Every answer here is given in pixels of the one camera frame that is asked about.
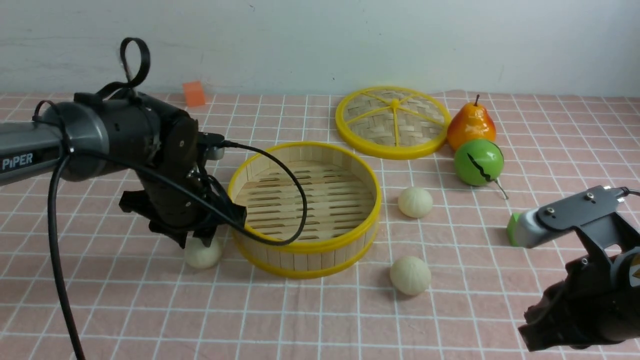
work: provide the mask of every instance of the bamboo steamer lid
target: bamboo steamer lid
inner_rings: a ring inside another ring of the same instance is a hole
[[[342,139],[363,154],[409,160],[433,154],[444,145],[451,116],[429,95],[379,86],[345,97],[335,121]]]

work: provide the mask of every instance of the gray arm segment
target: gray arm segment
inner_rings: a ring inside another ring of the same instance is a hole
[[[36,122],[0,124],[0,186],[53,171],[62,154],[62,134]]]

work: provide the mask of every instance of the woven bamboo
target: woven bamboo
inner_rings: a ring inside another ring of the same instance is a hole
[[[268,150],[303,186],[308,216],[300,237],[286,246],[261,244],[234,232],[238,249],[265,271],[297,278],[339,272],[358,261],[378,229],[381,191],[371,168],[355,155],[325,143],[288,143]],[[298,229],[302,201],[278,165],[258,155],[243,164],[230,198],[247,207],[245,229],[283,241]]]
[[[346,97],[336,111],[343,139],[357,150],[405,160],[446,141],[449,112],[434,98],[402,88],[370,88]]]

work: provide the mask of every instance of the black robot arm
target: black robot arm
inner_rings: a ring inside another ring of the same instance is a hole
[[[617,211],[636,191],[596,186],[520,216],[521,245],[533,248],[577,233],[587,255],[565,265],[564,281],[547,288],[519,328],[529,351],[585,349],[640,337],[640,233]],[[621,253],[608,256],[617,245]]]
[[[135,42],[141,65],[131,77],[125,51]],[[171,104],[136,91],[150,68],[144,41],[126,38],[120,59],[127,82],[107,84],[97,93],[76,93],[73,101],[41,101],[33,121],[0,124],[0,185],[53,171],[47,201],[49,249],[56,291],[76,358],[84,360],[60,263],[56,195],[60,179],[83,181],[133,169],[142,190],[124,192],[120,208],[149,220],[149,229],[185,247],[189,233],[209,247],[221,224],[272,246],[295,241],[307,219],[307,198],[296,176],[266,151],[230,142],[218,134],[198,130],[198,122]],[[40,108],[49,108],[40,115]],[[219,160],[225,147],[258,152],[281,167],[300,192],[300,226],[287,240],[273,240],[244,228],[246,208],[234,204],[215,177],[207,174],[207,160]]]

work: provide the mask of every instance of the fake fruit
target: fake fruit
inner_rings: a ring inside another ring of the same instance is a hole
[[[498,183],[504,168],[504,156],[493,142],[479,138],[462,144],[453,157],[453,165],[456,175],[465,183],[471,186],[496,183],[505,198],[509,198]]]
[[[480,95],[476,96],[475,102],[464,105],[449,124],[447,141],[453,151],[473,139],[495,141],[495,124],[486,108],[478,104],[478,99]]]

